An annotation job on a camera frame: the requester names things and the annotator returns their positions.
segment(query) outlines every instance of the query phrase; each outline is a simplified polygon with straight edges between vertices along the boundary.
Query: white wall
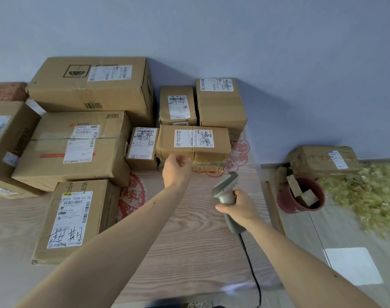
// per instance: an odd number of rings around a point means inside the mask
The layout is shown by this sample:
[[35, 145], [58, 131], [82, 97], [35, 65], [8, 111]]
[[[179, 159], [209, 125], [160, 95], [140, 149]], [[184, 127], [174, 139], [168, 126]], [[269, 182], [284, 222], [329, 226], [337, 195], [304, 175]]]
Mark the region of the white wall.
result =
[[0, 0], [0, 81], [70, 55], [151, 57], [156, 88], [239, 78], [258, 163], [390, 157], [390, 0]]

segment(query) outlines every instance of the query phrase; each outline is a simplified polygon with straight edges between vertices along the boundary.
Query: black cord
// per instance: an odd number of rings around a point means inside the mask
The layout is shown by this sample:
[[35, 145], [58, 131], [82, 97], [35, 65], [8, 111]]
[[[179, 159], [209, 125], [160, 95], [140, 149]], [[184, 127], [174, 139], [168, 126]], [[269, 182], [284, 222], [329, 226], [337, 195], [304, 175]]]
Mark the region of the black cord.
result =
[[259, 286], [258, 280], [255, 277], [255, 273], [253, 272], [252, 264], [250, 263], [248, 252], [246, 251], [246, 246], [245, 246], [245, 243], [244, 243], [244, 239], [242, 238], [240, 233], [238, 234], [238, 236], [239, 236], [239, 241], [241, 241], [242, 248], [244, 249], [246, 258], [248, 259], [250, 271], [252, 272], [252, 276], [253, 276], [253, 279], [255, 280], [256, 287], [258, 288], [258, 292], [259, 292], [259, 306], [257, 306], [256, 308], [259, 308], [261, 306], [261, 304], [262, 304], [261, 287]]

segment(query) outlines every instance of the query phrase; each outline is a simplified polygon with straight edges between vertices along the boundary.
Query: person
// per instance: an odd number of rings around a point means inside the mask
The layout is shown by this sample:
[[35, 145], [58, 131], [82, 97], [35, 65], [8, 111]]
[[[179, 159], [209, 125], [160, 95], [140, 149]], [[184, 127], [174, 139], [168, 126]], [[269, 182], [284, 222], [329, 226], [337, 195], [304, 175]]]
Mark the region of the person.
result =
[[[170, 155], [162, 172], [165, 188], [69, 256], [18, 307], [111, 307], [181, 202], [191, 171], [190, 159]], [[253, 235], [296, 307], [379, 307], [333, 269], [266, 224], [244, 191], [235, 190], [234, 194], [235, 205], [218, 204], [216, 209], [229, 214]]]

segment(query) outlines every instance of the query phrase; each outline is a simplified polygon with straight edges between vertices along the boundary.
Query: person's right arm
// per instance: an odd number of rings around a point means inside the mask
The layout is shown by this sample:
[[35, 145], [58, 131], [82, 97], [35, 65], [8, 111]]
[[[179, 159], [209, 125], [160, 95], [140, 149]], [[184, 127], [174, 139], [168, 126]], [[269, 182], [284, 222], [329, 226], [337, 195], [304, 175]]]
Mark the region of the person's right arm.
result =
[[257, 213], [254, 202], [242, 190], [234, 191], [236, 204], [218, 204], [244, 226], [263, 249], [296, 307], [379, 308], [371, 298], [321, 260], [300, 248]]

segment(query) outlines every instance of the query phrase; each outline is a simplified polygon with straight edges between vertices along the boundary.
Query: hand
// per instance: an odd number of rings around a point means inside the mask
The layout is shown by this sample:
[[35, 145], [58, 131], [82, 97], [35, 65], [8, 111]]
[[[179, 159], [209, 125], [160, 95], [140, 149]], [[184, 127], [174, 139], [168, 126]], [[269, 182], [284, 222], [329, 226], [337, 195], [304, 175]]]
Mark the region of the hand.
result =
[[260, 220], [252, 199], [242, 190], [234, 191], [237, 197], [235, 205], [218, 204], [215, 208], [221, 213], [227, 213], [241, 226], [247, 226], [254, 220]]
[[185, 158], [182, 154], [170, 154], [165, 161], [162, 171], [165, 188], [177, 185], [183, 186], [186, 189], [191, 179], [191, 171], [191, 158]]

